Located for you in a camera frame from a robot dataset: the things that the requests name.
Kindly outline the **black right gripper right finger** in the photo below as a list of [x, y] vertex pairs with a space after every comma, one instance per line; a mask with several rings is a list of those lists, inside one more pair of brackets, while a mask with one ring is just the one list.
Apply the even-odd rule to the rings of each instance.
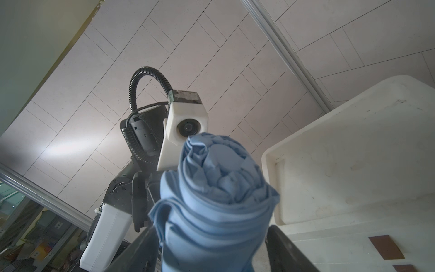
[[268, 228], [265, 242], [272, 272], [319, 272], [278, 226]]

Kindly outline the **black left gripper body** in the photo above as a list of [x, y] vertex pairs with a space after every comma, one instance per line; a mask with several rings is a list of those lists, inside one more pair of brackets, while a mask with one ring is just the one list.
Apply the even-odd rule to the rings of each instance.
[[132, 181], [132, 217], [134, 230], [150, 227], [148, 213], [160, 200], [160, 182], [164, 171], [137, 172]]

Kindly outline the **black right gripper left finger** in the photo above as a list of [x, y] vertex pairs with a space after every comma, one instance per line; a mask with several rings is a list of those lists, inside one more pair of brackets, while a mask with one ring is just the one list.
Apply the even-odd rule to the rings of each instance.
[[109, 266], [105, 272], [154, 272], [159, 255], [156, 228], [143, 231]]

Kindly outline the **light blue umbrella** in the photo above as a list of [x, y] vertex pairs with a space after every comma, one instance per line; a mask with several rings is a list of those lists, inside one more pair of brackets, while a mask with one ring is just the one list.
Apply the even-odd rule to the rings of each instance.
[[279, 193], [234, 139], [201, 133], [163, 173], [149, 216], [165, 272], [251, 272]]

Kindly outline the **white three-drawer cabinet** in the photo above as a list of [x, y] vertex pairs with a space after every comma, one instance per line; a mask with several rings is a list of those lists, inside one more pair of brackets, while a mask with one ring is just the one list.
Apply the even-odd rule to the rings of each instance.
[[[262, 169], [280, 194], [279, 228], [435, 195], [435, 90], [383, 80], [268, 148]], [[370, 241], [386, 260], [404, 257], [387, 235]]]

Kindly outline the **white top drawer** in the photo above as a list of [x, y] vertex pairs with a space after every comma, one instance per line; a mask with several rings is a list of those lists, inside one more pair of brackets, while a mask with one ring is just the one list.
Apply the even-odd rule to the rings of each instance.
[[[434, 194], [280, 229], [322, 272], [393, 272], [396, 265], [435, 269]], [[402, 259], [384, 259], [370, 241], [385, 235]]]

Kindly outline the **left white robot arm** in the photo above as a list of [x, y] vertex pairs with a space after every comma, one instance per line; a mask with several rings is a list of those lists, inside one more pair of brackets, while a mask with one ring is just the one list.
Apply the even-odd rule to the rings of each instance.
[[103, 272], [114, 260], [130, 228], [140, 232], [148, 221], [147, 179], [157, 170], [164, 139], [168, 102], [137, 106], [137, 87], [145, 76], [156, 79], [163, 90], [173, 90], [158, 69], [139, 68], [129, 83], [131, 113], [121, 121], [120, 130], [131, 152], [130, 162], [109, 183], [104, 199], [86, 237], [80, 268]]

